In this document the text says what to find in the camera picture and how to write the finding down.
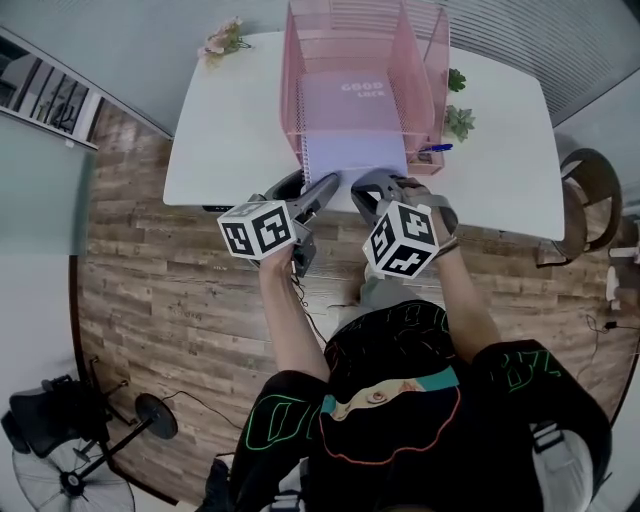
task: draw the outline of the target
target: blue pen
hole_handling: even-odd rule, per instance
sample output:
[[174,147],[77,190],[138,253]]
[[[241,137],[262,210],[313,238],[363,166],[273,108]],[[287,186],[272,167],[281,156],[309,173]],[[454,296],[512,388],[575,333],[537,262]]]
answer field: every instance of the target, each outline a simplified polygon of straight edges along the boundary
[[453,144],[440,144],[431,146],[430,148],[421,149],[419,153],[440,153],[441,151],[449,151],[453,148]]

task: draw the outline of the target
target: fan base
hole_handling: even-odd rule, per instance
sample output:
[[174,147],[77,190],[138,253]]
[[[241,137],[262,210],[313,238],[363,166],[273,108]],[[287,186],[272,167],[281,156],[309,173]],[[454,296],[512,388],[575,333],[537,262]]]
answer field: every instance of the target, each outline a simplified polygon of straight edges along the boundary
[[152,419],[153,423],[147,429],[161,439],[172,439],[178,433],[178,422],[162,400],[158,397],[143,393],[136,398],[136,414],[141,421]]

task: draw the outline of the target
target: cable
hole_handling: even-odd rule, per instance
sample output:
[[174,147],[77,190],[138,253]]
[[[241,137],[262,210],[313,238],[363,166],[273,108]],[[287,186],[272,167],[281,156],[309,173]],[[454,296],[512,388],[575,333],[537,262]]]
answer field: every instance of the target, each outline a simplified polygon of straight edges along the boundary
[[169,400],[170,398],[173,398],[176,395],[179,394],[183,394],[183,395],[187,395],[188,397],[192,398],[193,400],[195,400],[196,402],[198,402],[200,405],[202,405],[203,407],[209,409],[211,412],[215,412],[216,414],[218,414],[219,416],[222,416],[227,423],[229,423],[229,425],[231,425],[232,427],[237,428],[238,430],[242,430],[242,427],[239,427],[238,425],[236,425],[233,421],[231,421],[229,418],[227,418],[224,414],[222,414],[220,411],[214,409],[213,407],[207,405],[206,403],[204,403],[202,400],[200,400],[198,397],[193,396],[191,393],[187,393],[186,391],[176,391],[173,395],[169,395],[169,396],[165,396],[162,400],[160,400],[161,402],[164,402],[165,400]]
[[326,346],[327,345],[327,340],[324,339],[324,336],[322,335],[322,333],[320,332],[320,330],[316,326],[316,323],[313,321],[313,318],[311,317],[311,315],[307,311],[307,308],[309,307],[309,303],[305,302],[305,300],[304,300],[304,290],[303,290],[304,285],[300,282],[300,278],[295,274],[291,274],[291,282],[294,284],[294,286],[298,287],[298,290],[300,290],[300,294],[298,294],[298,292],[296,291],[296,295],[298,296],[298,300],[300,301],[300,305],[302,306],[302,311],[304,311],[304,314],[307,315],[307,318],[309,319],[309,322],[311,323],[311,327],[313,328],[315,333],[324,342],[324,344]]
[[89,464],[89,462],[91,462],[91,459],[95,459],[96,457],[102,457],[101,453],[98,453],[96,455],[89,455],[89,460],[87,462],[85,462],[82,466],[78,467],[78,468],[73,468],[73,471],[80,471],[83,467],[85,467],[87,464]]
[[[596,354],[600,349],[600,338],[599,338],[600,334],[607,334],[609,331],[611,331],[611,329],[631,329],[634,331],[640,331],[640,327],[622,326],[622,325],[618,325],[618,323],[615,321],[607,322],[606,324],[604,324],[604,327],[602,329],[598,329],[598,323],[594,317],[592,317],[591,315],[587,315],[586,320],[587,320],[587,327],[589,327],[589,329],[591,329],[593,332],[596,333],[596,339],[594,341],[593,353],[591,354],[591,358],[589,359],[589,362],[578,372],[578,375],[576,375],[577,382],[580,382],[580,375],[582,375],[582,372],[585,371],[587,368],[589,368],[593,364]],[[638,352],[638,348],[640,348],[640,338],[636,343],[634,354]]]

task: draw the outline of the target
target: white table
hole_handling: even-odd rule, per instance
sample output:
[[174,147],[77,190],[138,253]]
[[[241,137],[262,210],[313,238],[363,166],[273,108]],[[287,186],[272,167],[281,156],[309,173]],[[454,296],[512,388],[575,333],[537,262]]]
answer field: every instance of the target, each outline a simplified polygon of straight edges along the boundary
[[[283,33],[246,40],[254,48],[213,69],[202,59],[196,67],[171,153],[166,204],[239,204],[300,168],[280,127]],[[461,224],[562,239],[560,166],[540,84],[456,48],[450,60],[467,88],[450,93],[448,103],[473,108],[476,129],[464,143],[454,141],[444,169],[418,179],[449,199]],[[348,188],[328,209],[356,211]]]

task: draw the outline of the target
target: black t-shirt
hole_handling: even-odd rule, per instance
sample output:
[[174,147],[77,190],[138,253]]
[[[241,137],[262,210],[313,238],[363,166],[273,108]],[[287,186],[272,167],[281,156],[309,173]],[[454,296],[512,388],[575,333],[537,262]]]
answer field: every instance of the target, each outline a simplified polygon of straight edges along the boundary
[[444,310],[409,301],[345,326],[325,358],[328,384],[280,372],[256,400],[231,471],[236,510],[274,502],[308,457],[296,494],[311,511],[539,511],[531,425],[545,421],[580,435],[596,486],[603,476],[607,418],[536,341],[496,343],[468,365]]

